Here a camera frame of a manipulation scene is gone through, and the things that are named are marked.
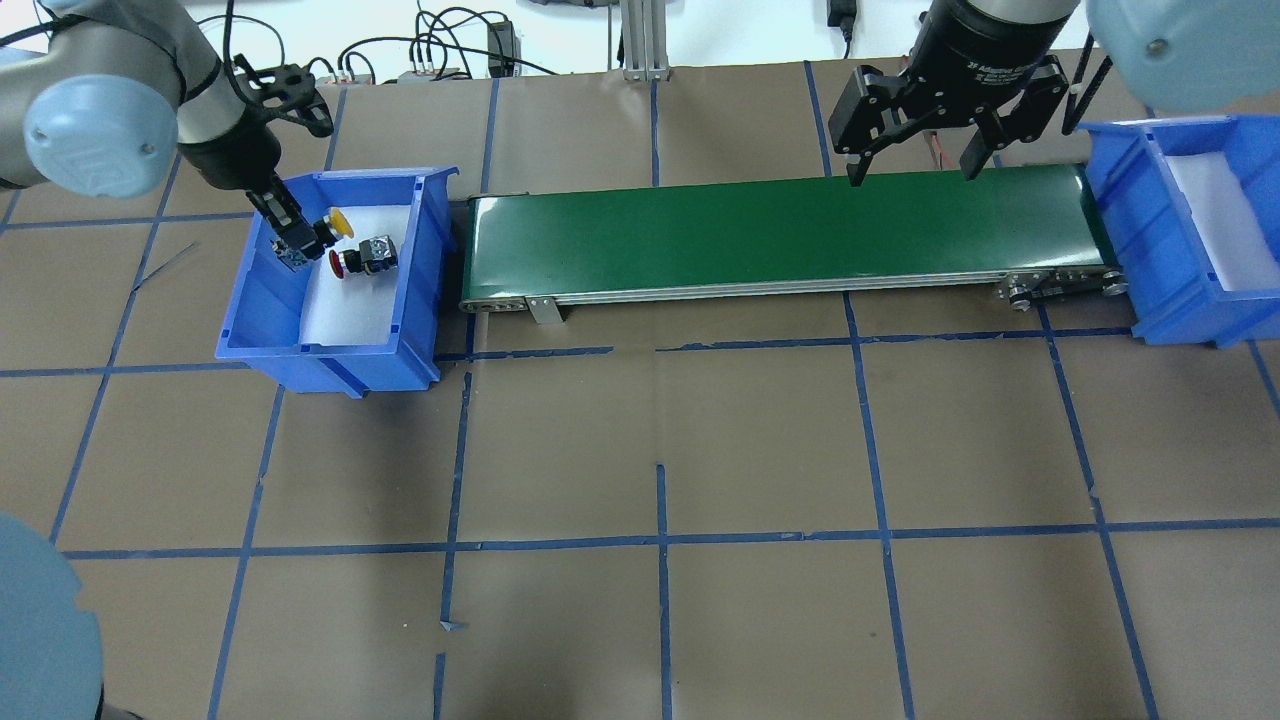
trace green conveyor belt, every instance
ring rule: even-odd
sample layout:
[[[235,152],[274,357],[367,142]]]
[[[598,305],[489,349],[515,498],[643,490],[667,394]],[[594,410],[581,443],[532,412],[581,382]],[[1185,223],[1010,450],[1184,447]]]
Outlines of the green conveyor belt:
[[[996,281],[1114,264],[1082,168],[480,197],[463,305]]]

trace blue bin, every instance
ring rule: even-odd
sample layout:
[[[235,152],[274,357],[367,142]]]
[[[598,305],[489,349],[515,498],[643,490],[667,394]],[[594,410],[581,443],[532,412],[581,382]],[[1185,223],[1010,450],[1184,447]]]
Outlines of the blue bin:
[[[1280,337],[1280,284],[1224,290],[1169,158],[1221,152],[1280,259],[1280,117],[1087,123],[1089,184],[1151,345]]]
[[[449,233],[448,177],[457,168],[324,172],[284,182],[308,218],[332,206],[407,205],[408,227],[399,246],[396,299],[387,342],[317,345],[300,342],[303,302],[320,260],[291,270],[271,250],[274,233],[253,218],[239,274],[214,355],[239,360],[292,392],[426,389],[440,379],[433,363],[436,306],[444,256],[456,246]]]

